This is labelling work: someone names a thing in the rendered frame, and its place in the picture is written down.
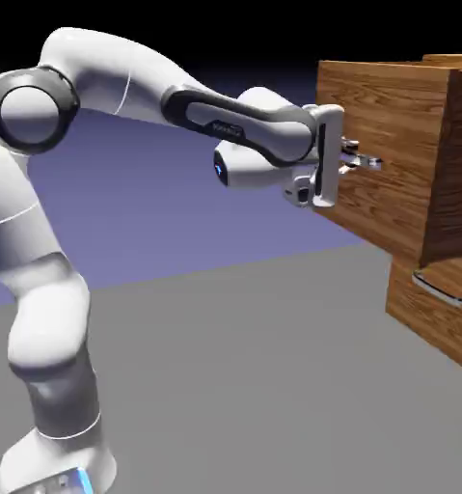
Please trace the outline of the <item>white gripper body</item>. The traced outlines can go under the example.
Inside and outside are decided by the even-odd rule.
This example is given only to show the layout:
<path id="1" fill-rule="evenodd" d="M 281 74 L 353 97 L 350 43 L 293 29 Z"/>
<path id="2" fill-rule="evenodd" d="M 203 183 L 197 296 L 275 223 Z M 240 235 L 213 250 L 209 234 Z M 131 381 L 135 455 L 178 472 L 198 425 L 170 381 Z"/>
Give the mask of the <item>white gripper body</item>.
<path id="1" fill-rule="evenodd" d="M 338 196 L 343 109 L 336 104 L 318 105 L 312 110 L 316 119 L 318 167 L 314 174 L 311 205 L 332 207 Z"/>

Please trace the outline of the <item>large wooden drawer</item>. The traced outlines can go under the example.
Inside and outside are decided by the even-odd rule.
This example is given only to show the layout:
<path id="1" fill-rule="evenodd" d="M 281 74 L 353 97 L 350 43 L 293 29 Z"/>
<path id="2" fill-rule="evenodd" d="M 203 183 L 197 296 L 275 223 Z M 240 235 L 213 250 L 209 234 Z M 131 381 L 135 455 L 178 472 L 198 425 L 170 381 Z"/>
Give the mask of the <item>large wooden drawer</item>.
<path id="1" fill-rule="evenodd" d="M 449 69 L 414 63 L 322 61 L 316 100 L 345 110 L 344 134 L 380 170 L 351 170 L 340 180 L 330 221 L 416 265 L 447 102 Z"/>

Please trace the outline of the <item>wooden cabinet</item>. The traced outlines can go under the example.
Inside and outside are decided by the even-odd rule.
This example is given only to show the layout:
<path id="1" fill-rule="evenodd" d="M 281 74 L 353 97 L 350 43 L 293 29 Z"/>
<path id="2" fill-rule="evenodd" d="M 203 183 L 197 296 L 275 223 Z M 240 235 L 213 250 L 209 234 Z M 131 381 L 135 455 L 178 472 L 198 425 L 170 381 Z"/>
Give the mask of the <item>wooden cabinet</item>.
<path id="1" fill-rule="evenodd" d="M 449 69 L 448 95 L 420 260 L 414 267 L 462 258 L 462 54 L 432 54 L 425 66 Z"/>

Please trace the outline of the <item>small wooden drawer front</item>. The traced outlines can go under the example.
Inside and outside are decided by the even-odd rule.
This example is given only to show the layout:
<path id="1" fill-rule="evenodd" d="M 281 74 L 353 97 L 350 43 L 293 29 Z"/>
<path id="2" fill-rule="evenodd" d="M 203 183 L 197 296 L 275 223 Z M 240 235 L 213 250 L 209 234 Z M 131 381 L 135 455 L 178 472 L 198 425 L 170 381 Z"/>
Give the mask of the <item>small wooden drawer front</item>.
<path id="1" fill-rule="evenodd" d="M 462 258 L 416 268 L 394 257 L 386 299 L 387 314 L 462 367 L 462 307 L 452 307 L 416 286 L 411 279 L 415 270 L 437 288 L 462 298 Z"/>

